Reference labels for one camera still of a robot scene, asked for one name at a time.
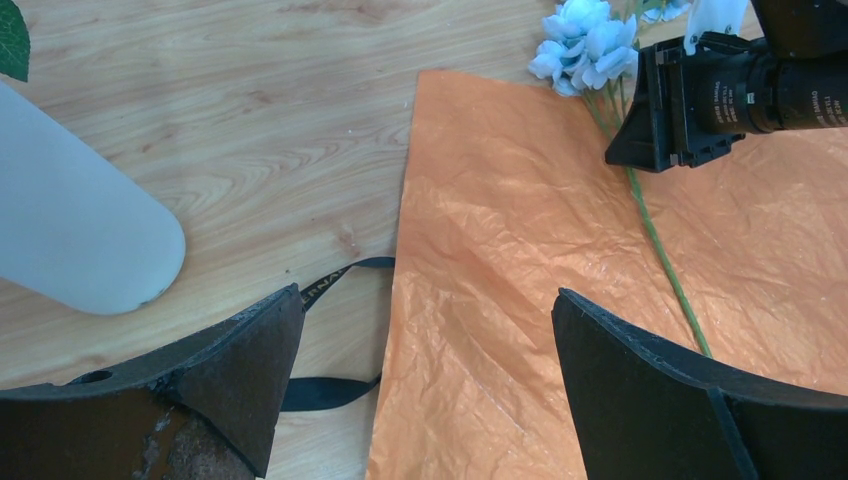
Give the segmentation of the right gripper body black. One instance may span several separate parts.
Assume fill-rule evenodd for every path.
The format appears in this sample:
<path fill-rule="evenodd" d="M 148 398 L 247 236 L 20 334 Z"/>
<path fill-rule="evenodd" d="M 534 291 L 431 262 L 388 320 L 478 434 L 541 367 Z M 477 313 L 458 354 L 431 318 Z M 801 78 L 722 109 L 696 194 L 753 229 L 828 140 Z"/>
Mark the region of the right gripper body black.
<path fill-rule="evenodd" d="M 653 46 L 653 171 L 698 167 L 748 134 L 846 127 L 846 2 L 752 6 L 760 38 L 705 31 Z"/>

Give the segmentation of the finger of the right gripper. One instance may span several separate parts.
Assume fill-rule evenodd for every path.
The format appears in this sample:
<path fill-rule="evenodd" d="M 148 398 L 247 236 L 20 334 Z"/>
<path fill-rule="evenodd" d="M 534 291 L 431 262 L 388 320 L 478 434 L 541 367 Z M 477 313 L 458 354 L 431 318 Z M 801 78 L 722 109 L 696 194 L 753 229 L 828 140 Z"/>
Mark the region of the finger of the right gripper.
<path fill-rule="evenodd" d="M 608 165 L 652 173 L 661 171 L 659 110 L 663 100 L 656 80 L 656 69 L 640 62 L 631 106 L 605 152 Z"/>

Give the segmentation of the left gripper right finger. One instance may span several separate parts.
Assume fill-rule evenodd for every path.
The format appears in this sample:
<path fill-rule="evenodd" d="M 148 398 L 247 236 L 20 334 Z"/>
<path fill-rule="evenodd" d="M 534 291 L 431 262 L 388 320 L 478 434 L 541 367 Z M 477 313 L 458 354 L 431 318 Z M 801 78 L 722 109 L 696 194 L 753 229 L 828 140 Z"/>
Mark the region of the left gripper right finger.
<path fill-rule="evenodd" d="M 570 289 L 556 349 L 591 479 L 843 479 L 847 399 L 755 375 Z"/>

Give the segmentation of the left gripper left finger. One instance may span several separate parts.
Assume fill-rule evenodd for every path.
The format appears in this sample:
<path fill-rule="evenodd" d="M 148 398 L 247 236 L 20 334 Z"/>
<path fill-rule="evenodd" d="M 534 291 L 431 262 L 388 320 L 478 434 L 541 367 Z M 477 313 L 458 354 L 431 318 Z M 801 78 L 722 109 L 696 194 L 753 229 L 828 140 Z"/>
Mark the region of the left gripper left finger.
<path fill-rule="evenodd" d="M 5 479 L 254 479 L 305 320 L 296 285 L 65 385 L 1 394 Z"/>

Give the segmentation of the blue grey flower stem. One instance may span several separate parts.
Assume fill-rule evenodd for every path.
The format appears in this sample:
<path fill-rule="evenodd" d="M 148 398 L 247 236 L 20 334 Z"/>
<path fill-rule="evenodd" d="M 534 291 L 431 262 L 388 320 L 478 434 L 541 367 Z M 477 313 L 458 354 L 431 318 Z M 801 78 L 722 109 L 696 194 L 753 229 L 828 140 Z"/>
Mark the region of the blue grey flower stem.
<path fill-rule="evenodd" d="M 621 131 L 626 109 L 635 102 L 635 96 L 627 93 L 627 82 L 636 78 L 641 18 L 646 10 L 641 1 L 626 1 L 620 9 L 611 1 L 558 1 L 555 11 L 541 20 L 545 38 L 527 66 L 530 74 L 549 82 L 556 94 L 582 101 L 606 147 Z M 639 236 L 655 257 L 696 350 L 713 358 L 649 212 L 639 175 L 633 167 L 621 171 L 628 204 L 638 217 Z"/>

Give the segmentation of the orange yellow wrapping paper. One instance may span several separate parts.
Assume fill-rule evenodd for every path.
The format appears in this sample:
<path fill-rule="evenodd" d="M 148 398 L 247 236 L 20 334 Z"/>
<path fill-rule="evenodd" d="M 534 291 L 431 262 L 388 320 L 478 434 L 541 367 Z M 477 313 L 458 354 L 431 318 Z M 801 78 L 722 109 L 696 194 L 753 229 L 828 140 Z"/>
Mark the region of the orange yellow wrapping paper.
<path fill-rule="evenodd" d="M 695 341 L 584 103 L 418 77 L 370 479 L 582 479 L 551 310 L 573 289 Z M 712 354 L 847 390 L 847 133 L 751 136 L 643 197 Z"/>

